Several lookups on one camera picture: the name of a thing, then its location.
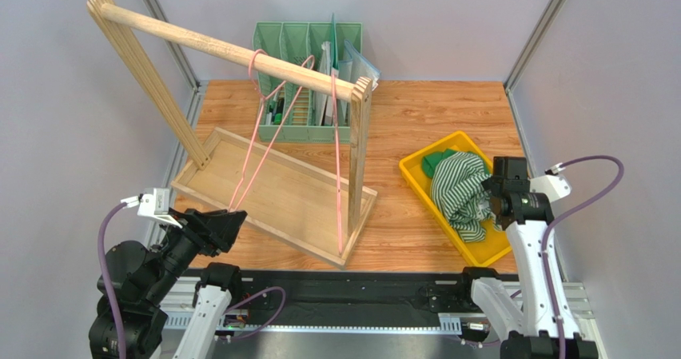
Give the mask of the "green white striped tank top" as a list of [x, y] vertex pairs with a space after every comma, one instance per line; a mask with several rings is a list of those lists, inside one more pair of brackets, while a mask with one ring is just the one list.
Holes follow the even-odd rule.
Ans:
[[484, 241], [487, 230], [483, 222], [494, 218], [490, 195], [481, 185], [490, 176], [482, 157], [457, 151], [443, 160], [430, 178], [431, 201], [465, 243]]

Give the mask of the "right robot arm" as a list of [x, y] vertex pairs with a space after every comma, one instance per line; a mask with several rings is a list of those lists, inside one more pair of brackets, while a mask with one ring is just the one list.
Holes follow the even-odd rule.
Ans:
[[552, 203], [571, 193], [555, 168], [530, 178], [522, 157], [496, 157], [483, 182], [497, 225], [504, 230], [518, 268], [517, 305], [498, 276], [488, 269], [467, 268], [470, 298], [487, 317], [500, 340], [502, 358], [597, 358], [594, 341], [583, 338], [570, 309], [556, 258]]

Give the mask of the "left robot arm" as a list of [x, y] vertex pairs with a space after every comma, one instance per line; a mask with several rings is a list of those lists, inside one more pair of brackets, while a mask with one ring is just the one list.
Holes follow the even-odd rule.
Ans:
[[161, 344], [168, 319], [161, 302], [197, 255], [215, 257], [233, 247], [247, 213], [226, 209], [202, 213], [170, 210], [176, 225], [164, 225], [162, 242], [152, 249], [135, 240], [104, 250], [106, 228], [125, 208], [120, 203], [107, 213], [98, 232], [102, 293], [90, 327], [94, 358], [149, 358]]

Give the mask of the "pink wire hanger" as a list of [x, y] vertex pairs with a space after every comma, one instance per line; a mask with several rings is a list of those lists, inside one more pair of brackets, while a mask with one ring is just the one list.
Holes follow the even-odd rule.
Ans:
[[341, 256], [344, 251], [344, 233], [343, 233], [343, 213], [342, 213], [342, 195], [341, 195], [341, 167], [340, 167], [340, 143], [338, 132], [338, 109], [337, 109], [337, 72], [332, 68], [330, 71], [330, 78], [332, 83], [331, 93], [331, 107], [332, 107], [332, 123], [334, 129], [334, 147], [335, 147], [335, 172], [336, 172], [336, 202], [337, 202], [337, 249]]

